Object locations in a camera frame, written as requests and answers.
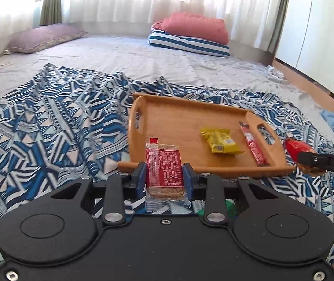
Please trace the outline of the olive green curtain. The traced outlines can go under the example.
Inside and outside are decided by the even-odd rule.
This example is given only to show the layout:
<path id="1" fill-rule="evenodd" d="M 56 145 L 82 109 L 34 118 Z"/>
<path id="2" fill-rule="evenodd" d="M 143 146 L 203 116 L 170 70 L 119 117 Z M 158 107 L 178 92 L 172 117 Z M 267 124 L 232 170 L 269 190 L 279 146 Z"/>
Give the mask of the olive green curtain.
<path id="1" fill-rule="evenodd" d="M 43 0 L 40 26 L 62 23 L 62 0 Z"/>

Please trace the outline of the purple pillow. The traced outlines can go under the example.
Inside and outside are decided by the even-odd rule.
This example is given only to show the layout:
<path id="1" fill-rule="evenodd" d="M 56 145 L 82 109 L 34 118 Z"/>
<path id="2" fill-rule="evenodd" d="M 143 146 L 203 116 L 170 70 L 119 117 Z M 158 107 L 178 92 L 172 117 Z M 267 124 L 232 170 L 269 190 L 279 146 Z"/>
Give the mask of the purple pillow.
<path id="1" fill-rule="evenodd" d="M 7 44 L 5 51 L 9 53 L 31 54 L 82 38 L 86 31 L 66 25 L 54 24 L 29 29 L 12 38 Z"/>

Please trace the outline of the long red snack bar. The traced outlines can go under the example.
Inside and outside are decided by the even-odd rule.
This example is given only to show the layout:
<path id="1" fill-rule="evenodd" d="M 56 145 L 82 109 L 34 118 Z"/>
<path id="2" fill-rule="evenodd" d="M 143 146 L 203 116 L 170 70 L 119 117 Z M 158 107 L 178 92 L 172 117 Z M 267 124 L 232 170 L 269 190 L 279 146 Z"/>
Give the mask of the long red snack bar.
<path id="1" fill-rule="evenodd" d="M 260 167 L 268 166 L 269 163 L 267 161 L 267 158 L 265 154 L 262 152 L 260 145 L 256 141 L 255 137 L 250 132 L 249 125 L 244 122 L 240 122 L 239 125 L 246 140 L 247 146 L 250 149 L 254 157 L 254 160 L 256 161 L 256 165 Z"/>

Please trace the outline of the white wardrobe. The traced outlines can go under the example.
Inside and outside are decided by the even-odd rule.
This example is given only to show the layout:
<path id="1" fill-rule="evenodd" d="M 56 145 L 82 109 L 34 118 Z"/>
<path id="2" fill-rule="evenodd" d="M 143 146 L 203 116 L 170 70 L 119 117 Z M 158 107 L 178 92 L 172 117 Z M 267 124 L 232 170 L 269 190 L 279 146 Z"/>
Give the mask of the white wardrobe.
<path id="1" fill-rule="evenodd" d="M 275 57 L 334 94 L 334 0 L 288 0 Z"/>

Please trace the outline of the red pillow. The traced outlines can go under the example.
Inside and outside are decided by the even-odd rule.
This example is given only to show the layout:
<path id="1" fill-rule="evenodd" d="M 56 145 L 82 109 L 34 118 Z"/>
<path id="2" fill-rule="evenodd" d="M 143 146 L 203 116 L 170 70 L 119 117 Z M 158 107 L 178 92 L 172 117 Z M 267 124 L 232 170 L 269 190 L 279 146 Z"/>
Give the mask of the red pillow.
<path id="1" fill-rule="evenodd" d="M 220 44 L 228 44 L 229 36 L 225 22 L 193 13 L 173 13 L 152 24 L 152 29 L 162 30 L 176 36 L 196 37 Z"/>

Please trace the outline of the blue striped pillow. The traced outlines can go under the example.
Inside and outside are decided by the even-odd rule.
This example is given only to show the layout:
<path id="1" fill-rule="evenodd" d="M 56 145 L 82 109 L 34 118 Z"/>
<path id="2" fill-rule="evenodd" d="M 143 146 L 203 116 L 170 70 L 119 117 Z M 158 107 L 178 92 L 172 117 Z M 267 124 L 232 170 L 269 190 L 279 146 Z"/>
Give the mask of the blue striped pillow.
<path id="1" fill-rule="evenodd" d="M 218 57 L 230 56 L 230 48 L 228 45 L 200 38 L 176 36 L 162 30 L 152 30 L 148 36 L 148 44 L 158 48 L 181 50 L 201 55 Z"/>

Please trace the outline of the green snack packet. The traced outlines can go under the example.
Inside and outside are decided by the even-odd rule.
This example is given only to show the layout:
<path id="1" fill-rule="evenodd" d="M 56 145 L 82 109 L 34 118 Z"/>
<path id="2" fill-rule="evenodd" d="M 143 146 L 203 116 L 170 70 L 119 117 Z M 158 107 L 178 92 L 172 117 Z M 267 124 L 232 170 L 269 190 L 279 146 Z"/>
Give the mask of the green snack packet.
<path id="1" fill-rule="evenodd" d="M 226 199 L 227 214 L 229 218 L 234 218 L 237 216 L 237 208 L 235 202 L 232 199 Z M 204 215 L 205 201 L 194 200 L 192 201 L 192 208 L 194 213 L 198 216 Z"/>

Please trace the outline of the yellow snack packet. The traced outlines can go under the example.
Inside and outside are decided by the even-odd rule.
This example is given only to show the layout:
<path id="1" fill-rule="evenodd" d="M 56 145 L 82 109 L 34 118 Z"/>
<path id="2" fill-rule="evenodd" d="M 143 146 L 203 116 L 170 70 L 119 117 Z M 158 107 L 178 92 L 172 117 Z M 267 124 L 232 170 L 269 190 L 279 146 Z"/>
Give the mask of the yellow snack packet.
<path id="1" fill-rule="evenodd" d="M 243 153 L 234 142 L 228 129 L 201 129 L 201 135 L 207 141 L 213 154 L 238 155 Z"/>

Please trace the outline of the grey bed sheet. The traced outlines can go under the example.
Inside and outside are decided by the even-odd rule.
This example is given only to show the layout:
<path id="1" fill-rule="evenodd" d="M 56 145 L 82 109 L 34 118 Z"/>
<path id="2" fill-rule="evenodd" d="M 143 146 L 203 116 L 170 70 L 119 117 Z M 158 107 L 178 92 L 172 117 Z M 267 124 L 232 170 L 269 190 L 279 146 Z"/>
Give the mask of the grey bed sheet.
<path id="1" fill-rule="evenodd" d="M 0 97 L 31 80 L 47 63 L 110 74 L 121 71 L 143 82 L 153 82 L 163 76 L 179 85 L 274 93 L 299 108 L 334 143 L 334 132 L 320 115 L 322 104 L 285 78 L 273 75 L 267 66 L 243 57 L 223 58 L 157 48 L 142 38 L 83 37 L 33 54 L 0 56 Z"/>

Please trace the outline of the crumpled white tissue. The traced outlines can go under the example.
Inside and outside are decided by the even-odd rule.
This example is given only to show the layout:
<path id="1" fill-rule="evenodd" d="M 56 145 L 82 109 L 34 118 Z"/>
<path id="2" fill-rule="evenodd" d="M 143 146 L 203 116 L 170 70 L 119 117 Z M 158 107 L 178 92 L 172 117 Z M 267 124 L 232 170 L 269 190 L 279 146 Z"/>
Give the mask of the crumpled white tissue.
<path id="1" fill-rule="evenodd" d="M 284 73 L 274 66 L 269 65 L 267 71 L 270 75 L 273 75 L 278 79 L 284 79 Z"/>

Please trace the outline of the blue patterned cloth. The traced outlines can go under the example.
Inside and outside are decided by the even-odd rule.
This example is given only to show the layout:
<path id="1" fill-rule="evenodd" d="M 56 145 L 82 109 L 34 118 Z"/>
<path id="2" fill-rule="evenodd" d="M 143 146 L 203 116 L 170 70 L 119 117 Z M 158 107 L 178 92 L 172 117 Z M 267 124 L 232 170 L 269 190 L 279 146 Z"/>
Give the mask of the blue patterned cloth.
<path id="1" fill-rule="evenodd" d="M 118 162 L 129 159 L 127 127 L 137 92 L 249 109 L 280 138 L 334 154 L 331 140 L 272 93 L 179 86 L 165 78 L 140 82 L 121 72 L 47 64 L 0 98 L 0 217 L 72 180 L 116 173 Z"/>

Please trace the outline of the red gold cracker packet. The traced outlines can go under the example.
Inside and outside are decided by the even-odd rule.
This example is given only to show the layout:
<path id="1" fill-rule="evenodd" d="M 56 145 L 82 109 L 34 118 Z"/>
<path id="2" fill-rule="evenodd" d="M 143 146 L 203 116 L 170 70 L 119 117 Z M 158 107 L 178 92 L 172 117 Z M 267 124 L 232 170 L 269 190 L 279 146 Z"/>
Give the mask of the red gold cracker packet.
<path id="1" fill-rule="evenodd" d="M 287 137 L 285 140 L 285 146 L 287 149 L 287 152 L 292 157 L 294 162 L 296 163 L 299 170 L 307 175 L 311 176 L 322 176 L 325 171 L 322 169 L 319 169 L 317 167 L 310 167 L 307 165 L 303 165 L 298 162 L 298 155 L 300 152 L 311 152 L 313 154 L 317 154 L 317 152 L 308 144 L 306 144 L 303 141 L 296 140 L 291 137 Z"/>

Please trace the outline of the red patterned biscuit packet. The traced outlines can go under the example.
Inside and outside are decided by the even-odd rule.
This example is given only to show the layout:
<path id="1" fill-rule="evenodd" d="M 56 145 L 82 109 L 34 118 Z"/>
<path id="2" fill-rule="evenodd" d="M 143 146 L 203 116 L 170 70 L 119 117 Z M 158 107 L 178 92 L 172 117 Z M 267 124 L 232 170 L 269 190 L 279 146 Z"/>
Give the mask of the red patterned biscuit packet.
<path id="1" fill-rule="evenodd" d="M 176 145 L 159 143 L 151 138 L 146 143 L 147 177 L 145 210 L 152 214 L 189 214 L 182 174 L 180 151 Z"/>

